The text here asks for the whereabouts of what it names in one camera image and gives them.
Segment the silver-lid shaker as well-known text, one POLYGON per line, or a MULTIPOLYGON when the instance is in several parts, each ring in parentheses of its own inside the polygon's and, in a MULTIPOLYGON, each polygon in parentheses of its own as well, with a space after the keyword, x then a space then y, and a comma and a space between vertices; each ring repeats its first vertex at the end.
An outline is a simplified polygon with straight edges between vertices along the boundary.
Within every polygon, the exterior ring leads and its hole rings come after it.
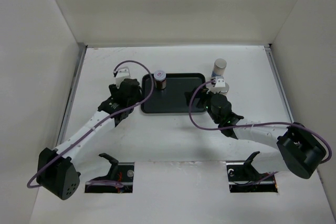
POLYGON ((214 78, 217 76, 223 76, 226 66, 227 66, 227 61, 225 59, 222 59, 222 58, 216 59, 214 62, 211 77, 214 78))
POLYGON ((225 83, 225 86, 221 88, 221 91, 219 92, 221 95, 227 95, 229 92, 229 84, 225 83))

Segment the red-label dark jar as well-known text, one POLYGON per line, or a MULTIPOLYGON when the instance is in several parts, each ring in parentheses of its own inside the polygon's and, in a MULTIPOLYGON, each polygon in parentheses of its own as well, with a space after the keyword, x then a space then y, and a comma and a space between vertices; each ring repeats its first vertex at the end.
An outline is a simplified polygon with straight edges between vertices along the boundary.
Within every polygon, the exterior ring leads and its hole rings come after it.
POLYGON ((154 84, 158 90, 166 88, 166 73, 163 70, 157 70, 154 74, 154 84))

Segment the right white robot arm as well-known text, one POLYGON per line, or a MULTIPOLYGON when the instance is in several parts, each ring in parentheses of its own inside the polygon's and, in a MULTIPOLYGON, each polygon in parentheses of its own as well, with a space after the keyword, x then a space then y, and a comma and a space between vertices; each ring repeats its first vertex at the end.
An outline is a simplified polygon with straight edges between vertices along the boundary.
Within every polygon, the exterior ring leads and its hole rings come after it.
POLYGON ((247 140, 267 145, 275 152, 262 155, 254 152, 246 160, 244 175, 251 180, 266 172, 290 171, 308 179, 320 164, 331 159, 332 150, 317 133, 300 123, 268 122, 248 120, 232 111, 232 104, 224 95, 213 93, 207 88, 194 89, 185 93, 186 103, 205 109, 217 125, 215 131, 235 140, 247 140))

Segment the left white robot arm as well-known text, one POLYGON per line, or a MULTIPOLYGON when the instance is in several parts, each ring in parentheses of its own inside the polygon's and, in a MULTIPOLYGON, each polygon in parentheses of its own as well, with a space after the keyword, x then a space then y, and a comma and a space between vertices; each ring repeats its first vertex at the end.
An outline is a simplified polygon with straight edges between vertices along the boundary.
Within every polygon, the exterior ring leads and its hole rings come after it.
POLYGON ((117 86, 109 85, 111 96, 103 101, 89 121, 67 141, 39 154, 36 182, 66 200, 77 190, 81 172, 77 167, 85 147, 116 128, 142 101, 137 79, 126 78, 117 86))

